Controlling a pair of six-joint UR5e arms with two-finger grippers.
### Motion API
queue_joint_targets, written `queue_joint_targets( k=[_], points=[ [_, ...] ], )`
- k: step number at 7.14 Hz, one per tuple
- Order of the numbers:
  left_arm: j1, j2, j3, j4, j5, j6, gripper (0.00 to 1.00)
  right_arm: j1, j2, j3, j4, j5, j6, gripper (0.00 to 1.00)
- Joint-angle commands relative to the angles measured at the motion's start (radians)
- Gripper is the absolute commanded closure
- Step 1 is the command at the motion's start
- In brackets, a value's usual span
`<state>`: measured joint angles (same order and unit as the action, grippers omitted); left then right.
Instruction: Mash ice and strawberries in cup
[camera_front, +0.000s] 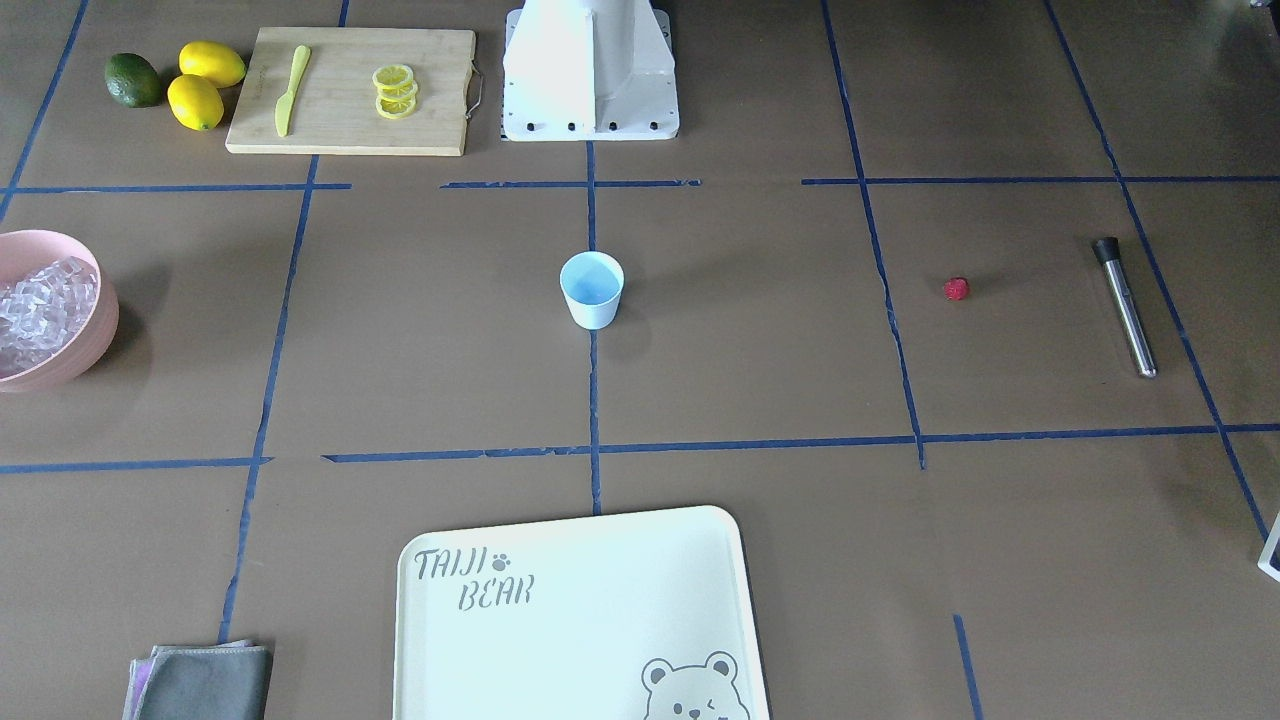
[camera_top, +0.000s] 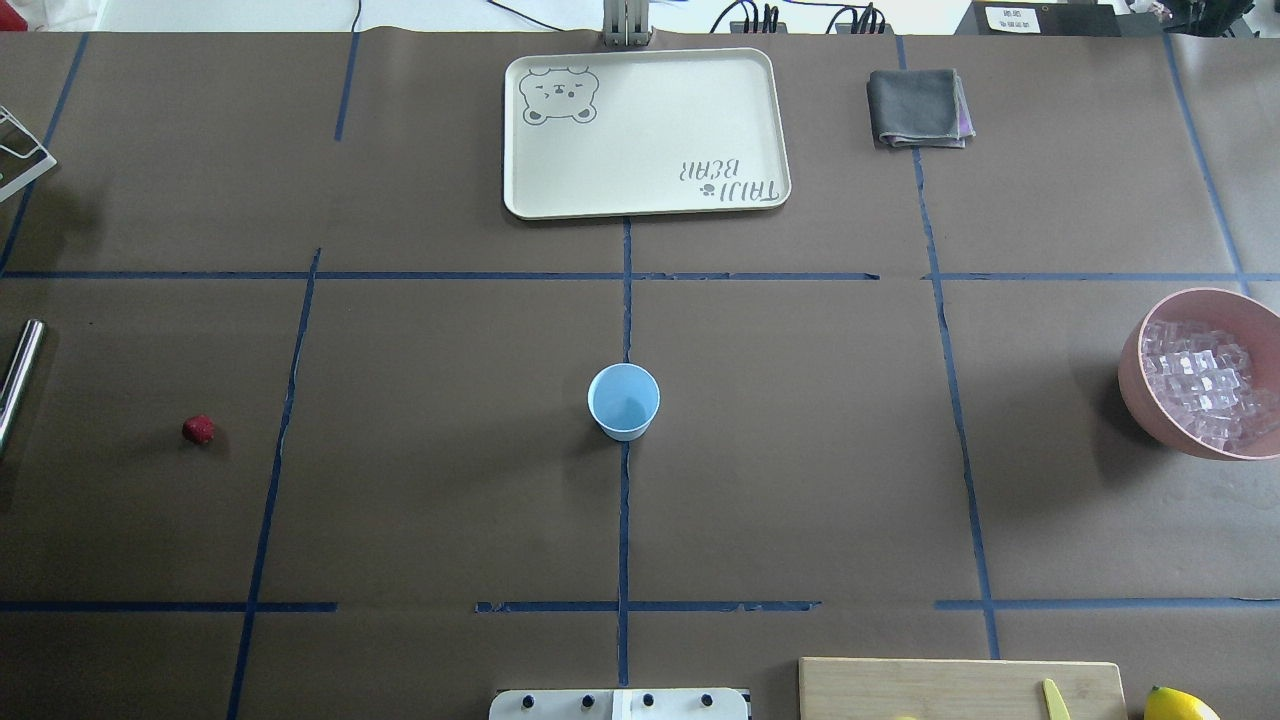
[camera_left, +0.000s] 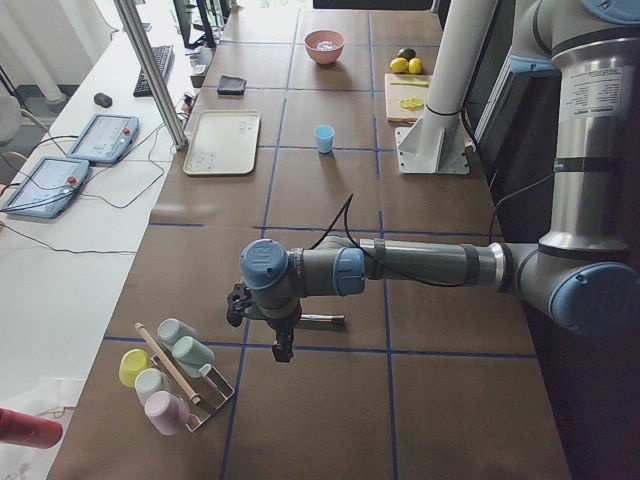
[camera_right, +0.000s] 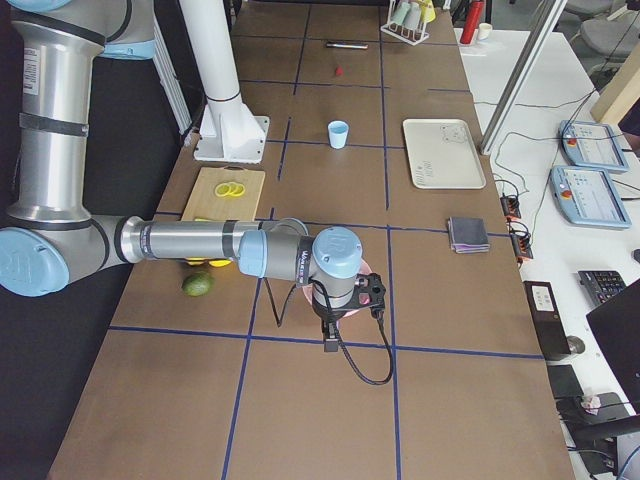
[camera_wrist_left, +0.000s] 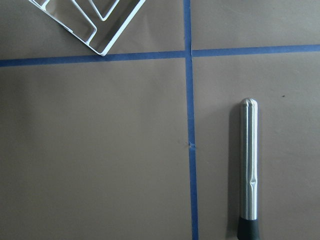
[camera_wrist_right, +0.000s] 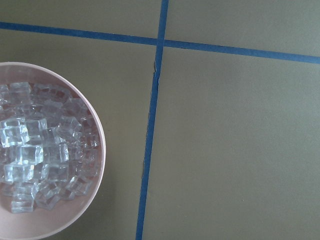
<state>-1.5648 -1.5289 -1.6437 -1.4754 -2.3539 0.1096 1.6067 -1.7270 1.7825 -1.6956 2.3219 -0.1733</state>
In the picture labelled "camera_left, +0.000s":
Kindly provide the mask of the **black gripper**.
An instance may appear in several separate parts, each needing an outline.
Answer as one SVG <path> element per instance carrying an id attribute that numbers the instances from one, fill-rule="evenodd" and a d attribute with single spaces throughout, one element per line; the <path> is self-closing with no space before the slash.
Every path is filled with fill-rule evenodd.
<path id="1" fill-rule="evenodd" d="M 290 361 L 293 357 L 294 329 L 302 314 L 301 304 L 297 302 L 291 312 L 282 318 L 270 319 L 267 324 L 276 332 L 272 353 L 276 361 Z"/>

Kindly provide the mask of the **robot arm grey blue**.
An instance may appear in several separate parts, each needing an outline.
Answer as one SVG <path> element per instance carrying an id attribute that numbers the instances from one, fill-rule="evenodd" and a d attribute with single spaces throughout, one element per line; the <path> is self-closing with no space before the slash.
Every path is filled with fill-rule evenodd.
<path id="1" fill-rule="evenodd" d="M 324 234 L 308 249 L 271 239 L 246 246 L 227 320 L 262 320 L 274 358 L 293 355 L 305 297 L 362 292 L 367 280 L 456 288 L 489 285 L 519 296 L 585 336 L 612 333 L 639 313 L 639 275 L 626 264 L 616 209 L 623 141 L 639 88 L 635 1 L 519 1 L 510 49 L 515 73 L 561 77 L 549 231 L 536 243 L 485 247 Z"/>

